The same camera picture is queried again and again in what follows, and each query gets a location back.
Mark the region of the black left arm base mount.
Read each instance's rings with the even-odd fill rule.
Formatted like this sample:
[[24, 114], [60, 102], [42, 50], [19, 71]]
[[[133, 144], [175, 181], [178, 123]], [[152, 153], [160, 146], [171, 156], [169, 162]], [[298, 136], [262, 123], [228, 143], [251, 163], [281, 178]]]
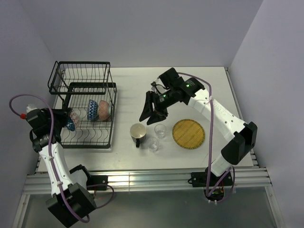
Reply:
[[94, 196], [99, 191], [106, 191], [108, 184], [107, 175], [93, 175], [86, 182], [87, 190], [93, 191]]

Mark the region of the orange patterned bowl zigzag outside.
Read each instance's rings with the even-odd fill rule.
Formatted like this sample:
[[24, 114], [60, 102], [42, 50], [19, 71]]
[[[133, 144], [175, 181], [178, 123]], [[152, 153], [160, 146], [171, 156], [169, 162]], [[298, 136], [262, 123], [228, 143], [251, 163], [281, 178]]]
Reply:
[[90, 99], [87, 107], [87, 119], [94, 121], [98, 116], [98, 104], [96, 101]]

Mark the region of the black mug white inside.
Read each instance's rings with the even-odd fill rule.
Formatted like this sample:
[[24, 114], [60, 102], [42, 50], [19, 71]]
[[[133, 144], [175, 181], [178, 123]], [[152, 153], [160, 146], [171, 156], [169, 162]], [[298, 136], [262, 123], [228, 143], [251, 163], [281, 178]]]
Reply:
[[135, 142], [136, 148], [140, 148], [141, 143], [146, 139], [147, 129], [141, 123], [133, 124], [130, 128], [130, 135]]

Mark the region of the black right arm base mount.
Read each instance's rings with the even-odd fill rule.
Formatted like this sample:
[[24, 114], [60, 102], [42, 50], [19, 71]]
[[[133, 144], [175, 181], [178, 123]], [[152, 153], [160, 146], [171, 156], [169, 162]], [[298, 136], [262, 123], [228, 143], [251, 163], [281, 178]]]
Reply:
[[[210, 174], [209, 187], [214, 187], [215, 184], [220, 180], [220, 177], [216, 177], [213, 173]], [[206, 187], [207, 185], [207, 172], [192, 172], [190, 174], [190, 179], [188, 179], [188, 184], [191, 184], [192, 187]], [[233, 184], [233, 179], [231, 173], [228, 173], [219, 183], [219, 186], [231, 186]]]

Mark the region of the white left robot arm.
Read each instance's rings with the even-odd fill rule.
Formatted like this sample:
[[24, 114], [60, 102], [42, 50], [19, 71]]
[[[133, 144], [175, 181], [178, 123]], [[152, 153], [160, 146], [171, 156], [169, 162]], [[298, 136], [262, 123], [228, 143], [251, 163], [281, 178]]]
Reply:
[[74, 131], [76, 121], [68, 108], [38, 109], [28, 105], [26, 121], [32, 127], [30, 140], [35, 152], [44, 161], [51, 182], [48, 210], [67, 228], [78, 221], [89, 222], [88, 215], [96, 209], [93, 196], [88, 192], [93, 178], [83, 165], [69, 169], [61, 144], [62, 128]]

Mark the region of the pink floral patterned bowl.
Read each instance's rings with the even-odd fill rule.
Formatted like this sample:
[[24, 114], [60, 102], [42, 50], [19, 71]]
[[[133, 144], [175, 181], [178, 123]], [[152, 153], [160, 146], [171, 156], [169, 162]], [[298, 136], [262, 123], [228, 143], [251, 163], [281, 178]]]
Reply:
[[106, 121], [111, 115], [111, 107], [108, 102], [101, 100], [98, 106], [98, 116], [100, 121]]

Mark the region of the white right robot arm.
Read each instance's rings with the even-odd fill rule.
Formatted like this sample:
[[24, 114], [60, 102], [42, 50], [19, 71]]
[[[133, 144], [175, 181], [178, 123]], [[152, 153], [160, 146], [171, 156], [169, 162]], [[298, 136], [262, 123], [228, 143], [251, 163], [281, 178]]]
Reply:
[[228, 142], [220, 155], [211, 162], [210, 171], [205, 175], [207, 183], [218, 184], [222, 174], [239, 164], [254, 148], [257, 125], [253, 122], [246, 123], [232, 114], [194, 77], [188, 80], [183, 80], [180, 76], [161, 77], [160, 80], [167, 91], [159, 93], [156, 83], [152, 83], [154, 89], [146, 93], [139, 120], [146, 120], [148, 125], [164, 121], [168, 116], [168, 107], [177, 102], [184, 103], [206, 117], [210, 121], [210, 128], [217, 128]]

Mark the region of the blue triangle patterned bowl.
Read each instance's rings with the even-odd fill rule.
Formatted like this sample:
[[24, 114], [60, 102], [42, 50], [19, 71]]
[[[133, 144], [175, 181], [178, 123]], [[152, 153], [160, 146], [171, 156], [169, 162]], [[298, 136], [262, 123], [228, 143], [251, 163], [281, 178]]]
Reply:
[[69, 112], [69, 118], [67, 120], [66, 128], [70, 131], [75, 131], [79, 125], [79, 115], [76, 111], [71, 109]]

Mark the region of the clear faceted glass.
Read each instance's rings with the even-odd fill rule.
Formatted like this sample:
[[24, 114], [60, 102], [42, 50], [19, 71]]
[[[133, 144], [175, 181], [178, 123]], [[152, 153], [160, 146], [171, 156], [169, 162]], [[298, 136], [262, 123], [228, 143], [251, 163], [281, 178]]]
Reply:
[[158, 138], [164, 138], [167, 132], [167, 128], [163, 124], [158, 124], [155, 126], [154, 131]]

